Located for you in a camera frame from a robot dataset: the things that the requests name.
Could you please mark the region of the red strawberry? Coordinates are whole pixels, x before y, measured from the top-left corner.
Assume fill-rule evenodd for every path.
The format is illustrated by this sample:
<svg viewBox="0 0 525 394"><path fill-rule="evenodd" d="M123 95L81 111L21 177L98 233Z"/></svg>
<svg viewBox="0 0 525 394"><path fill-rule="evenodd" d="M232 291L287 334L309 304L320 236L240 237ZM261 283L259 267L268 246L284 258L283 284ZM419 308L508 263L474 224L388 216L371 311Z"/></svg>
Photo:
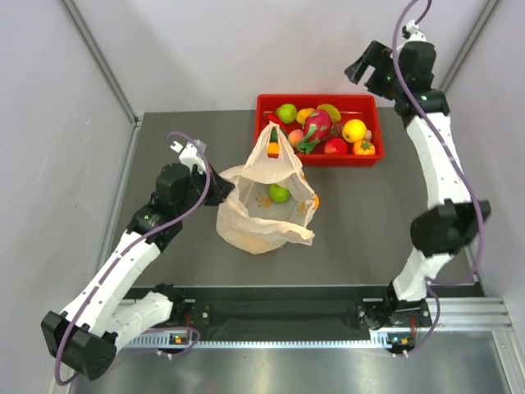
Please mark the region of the red strawberry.
<svg viewBox="0 0 525 394"><path fill-rule="evenodd" d="M298 142L296 149L300 153L310 154L331 133L331 118L327 111L314 111L304 123L304 137Z"/></svg>

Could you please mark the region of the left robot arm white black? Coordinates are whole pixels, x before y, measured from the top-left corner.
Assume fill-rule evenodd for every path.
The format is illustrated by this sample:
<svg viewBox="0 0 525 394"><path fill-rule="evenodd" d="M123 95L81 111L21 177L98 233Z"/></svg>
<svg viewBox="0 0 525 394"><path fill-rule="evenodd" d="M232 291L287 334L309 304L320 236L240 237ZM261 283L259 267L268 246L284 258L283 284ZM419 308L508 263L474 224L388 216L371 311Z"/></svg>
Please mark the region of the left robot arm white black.
<svg viewBox="0 0 525 394"><path fill-rule="evenodd" d="M187 323L189 306L174 286L155 286L121 312L117 306L142 272L168 247L182 222L202 205L218 206L235 188L207 165L166 165L150 200L130 220L116 249L62 312L41 322L55 369L66 365L90 381L103 376L120 350L144 332Z"/></svg>

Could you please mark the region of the orange fruit taken from bag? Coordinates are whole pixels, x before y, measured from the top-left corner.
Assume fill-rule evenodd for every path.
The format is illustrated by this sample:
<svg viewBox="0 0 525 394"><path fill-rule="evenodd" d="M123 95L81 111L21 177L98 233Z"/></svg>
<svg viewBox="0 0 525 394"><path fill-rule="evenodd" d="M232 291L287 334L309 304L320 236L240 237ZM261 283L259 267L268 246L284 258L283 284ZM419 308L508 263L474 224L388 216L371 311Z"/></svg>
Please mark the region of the orange fruit taken from bag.
<svg viewBox="0 0 525 394"><path fill-rule="evenodd" d="M315 111L314 108L303 108L303 109L300 109L298 110L297 114L296 114L296 118L295 120L297 121L298 124L300 124L301 126L304 125L304 123L306 122L306 120L308 119L308 117Z"/></svg>

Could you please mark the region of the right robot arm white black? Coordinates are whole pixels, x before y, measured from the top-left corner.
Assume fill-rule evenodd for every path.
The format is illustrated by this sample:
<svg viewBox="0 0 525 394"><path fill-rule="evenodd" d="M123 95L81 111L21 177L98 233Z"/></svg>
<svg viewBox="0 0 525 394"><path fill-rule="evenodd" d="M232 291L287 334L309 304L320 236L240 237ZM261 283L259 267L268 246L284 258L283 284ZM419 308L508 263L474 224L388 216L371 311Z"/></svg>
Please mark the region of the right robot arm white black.
<svg viewBox="0 0 525 394"><path fill-rule="evenodd" d="M408 41L397 52L372 41L361 57L345 69L358 83L368 67L374 71L367 90L389 99L417 151L427 187L428 210L410 226L413 249L401 273L389 283L383 315L394 325L409 319L427 296L427 282L436 278L478 233L478 219L488 219L491 206L472 202L456 172L459 165L445 94L432 88L436 60L433 44Z"/></svg>

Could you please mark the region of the translucent banana print plastic bag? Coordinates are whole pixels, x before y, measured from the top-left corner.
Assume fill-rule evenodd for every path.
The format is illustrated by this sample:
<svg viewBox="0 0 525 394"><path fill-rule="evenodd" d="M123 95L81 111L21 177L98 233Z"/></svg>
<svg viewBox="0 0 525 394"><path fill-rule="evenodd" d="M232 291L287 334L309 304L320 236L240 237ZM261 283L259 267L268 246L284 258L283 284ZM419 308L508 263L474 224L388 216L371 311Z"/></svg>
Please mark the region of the translucent banana print plastic bag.
<svg viewBox="0 0 525 394"><path fill-rule="evenodd" d="M277 142L279 156L267 156L273 127L279 126L269 122L262 130L245 164L220 173L235 188L218 207L216 230L224 241L238 249L244 235L279 241L281 247L287 243L311 245L315 237L308 224L317 211L317 194L306 181L303 164L282 132ZM286 203L272 202L272 184L290 191Z"/></svg>

